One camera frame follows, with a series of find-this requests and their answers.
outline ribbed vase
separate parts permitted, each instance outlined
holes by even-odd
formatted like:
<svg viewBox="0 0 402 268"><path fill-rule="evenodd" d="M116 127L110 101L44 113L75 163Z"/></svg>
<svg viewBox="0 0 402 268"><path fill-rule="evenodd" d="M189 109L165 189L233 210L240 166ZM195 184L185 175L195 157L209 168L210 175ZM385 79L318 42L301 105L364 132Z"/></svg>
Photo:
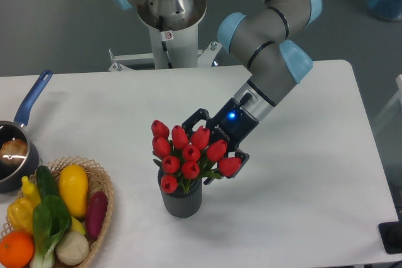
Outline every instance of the ribbed vase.
<svg viewBox="0 0 402 268"><path fill-rule="evenodd" d="M178 218L188 218L194 215L200 209L202 202L202 181L193 182L188 193L185 193L184 189L178 186L173 193L168 194L161 189L162 176L163 171L160 169L158 171L158 184L163 203L168 212Z"/></svg>

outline pot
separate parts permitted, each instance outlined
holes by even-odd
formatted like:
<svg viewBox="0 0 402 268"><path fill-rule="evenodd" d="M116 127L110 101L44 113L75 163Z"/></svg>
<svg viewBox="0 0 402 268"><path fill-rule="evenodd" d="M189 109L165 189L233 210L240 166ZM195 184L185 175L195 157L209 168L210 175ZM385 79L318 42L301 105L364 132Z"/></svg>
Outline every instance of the pot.
<svg viewBox="0 0 402 268"><path fill-rule="evenodd" d="M52 75L50 70L42 72L19 106L14 122L0 121L0 193L20 188L21 178L33 174L39 165L38 150L23 128Z"/></svg>

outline wicker basket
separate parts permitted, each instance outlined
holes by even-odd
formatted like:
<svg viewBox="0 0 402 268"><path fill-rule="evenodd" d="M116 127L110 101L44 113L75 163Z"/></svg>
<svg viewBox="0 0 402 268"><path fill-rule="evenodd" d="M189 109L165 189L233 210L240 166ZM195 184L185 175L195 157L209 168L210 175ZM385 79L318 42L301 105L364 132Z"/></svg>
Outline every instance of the wicker basket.
<svg viewBox="0 0 402 268"><path fill-rule="evenodd" d="M56 257L56 262L53 268L71 268L71 267L87 267L87 265L91 262L91 260L94 258L97 250L99 249L103 238L106 234L107 228L109 227L109 224L111 222L111 217L112 217L112 212L113 212L113 204L114 204L114 199L113 199L113 186L112 186L112 181L109 175L106 173L104 168L102 168L98 163L96 163L94 160L90 160L87 158L81 158L81 157L76 157L76 158L62 158L62 159L56 159L54 162L48 163L47 166L52 172L52 174L55 177L56 182L58 183L59 177L60 177L60 172L62 171L63 168L70 164L77 164L85 169L87 172L88 176L88 181L89 181L89 187L88 187L88 200L89 198L97 191L103 191L106 194L108 204L107 204L107 211L106 211L106 216L102 224L102 230L100 231L99 237L97 240L92 240L90 239L87 235L87 239L89 242L89 255L87 258L79 265L75 266L70 266L70 265L65 265L61 263L57 257ZM36 184L36 176L31 175L30 176L30 181ZM23 197L24 194L22 191L18 193L18 198ZM5 235L13 231L13 228L8 220L8 217L6 217L7 223L3 225L3 231L0 233L0 240L3 239Z"/></svg>

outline tulip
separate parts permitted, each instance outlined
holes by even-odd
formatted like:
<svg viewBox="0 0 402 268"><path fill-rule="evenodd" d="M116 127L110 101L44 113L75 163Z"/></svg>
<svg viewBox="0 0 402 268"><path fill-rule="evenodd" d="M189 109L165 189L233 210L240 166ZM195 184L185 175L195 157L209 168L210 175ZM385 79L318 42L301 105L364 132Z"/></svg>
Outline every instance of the tulip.
<svg viewBox="0 0 402 268"><path fill-rule="evenodd" d="M161 179L161 189L165 193L173 193L177 189L177 179L172 175L164 175Z"/></svg>
<svg viewBox="0 0 402 268"><path fill-rule="evenodd" d="M197 161L200 159L200 157L200 150L198 150L198 148L192 144L187 145L187 147L183 149L183 158L186 161Z"/></svg>
<svg viewBox="0 0 402 268"><path fill-rule="evenodd" d="M182 166L183 176L187 179L194 179L200 172L200 167L195 161L187 161Z"/></svg>
<svg viewBox="0 0 402 268"><path fill-rule="evenodd" d="M218 162L218 170L222 174L222 176L230 177L234 173L237 172L237 170L241 166L241 159L238 157L228 157L228 158L222 158Z"/></svg>
<svg viewBox="0 0 402 268"><path fill-rule="evenodd" d="M152 139L152 148L153 151L155 152L155 155L158 156L159 158L164 158L170 154L170 144L163 137L155 136Z"/></svg>
<svg viewBox="0 0 402 268"><path fill-rule="evenodd" d="M217 162L226 153L227 142L223 139L219 139L217 142L211 144L207 149L207 157L210 161Z"/></svg>
<svg viewBox="0 0 402 268"><path fill-rule="evenodd" d="M208 128L204 128L204 126L200 126L197 131L191 137L191 143L199 148L200 150L204 150L208 146L209 142L209 134L210 131Z"/></svg>
<svg viewBox="0 0 402 268"><path fill-rule="evenodd" d="M165 139L169 137L169 128L157 119L153 121L151 130L154 137L163 137Z"/></svg>
<svg viewBox="0 0 402 268"><path fill-rule="evenodd" d="M172 155L166 156L162 160L162 170L166 173L173 174L180 168L180 160Z"/></svg>
<svg viewBox="0 0 402 268"><path fill-rule="evenodd" d="M176 149L182 150L188 145L188 137L184 129L180 126L173 127L171 131L171 139L173 141L173 146Z"/></svg>

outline eggplant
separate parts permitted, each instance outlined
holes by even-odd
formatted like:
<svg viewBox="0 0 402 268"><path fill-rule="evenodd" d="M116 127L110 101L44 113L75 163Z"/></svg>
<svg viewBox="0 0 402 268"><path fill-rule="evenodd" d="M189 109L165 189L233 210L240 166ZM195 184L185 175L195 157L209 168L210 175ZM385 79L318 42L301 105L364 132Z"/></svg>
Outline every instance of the eggplant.
<svg viewBox="0 0 402 268"><path fill-rule="evenodd" d="M89 200L85 227L90 238L98 239L107 211L107 197L103 191L97 191Z"/></svg>

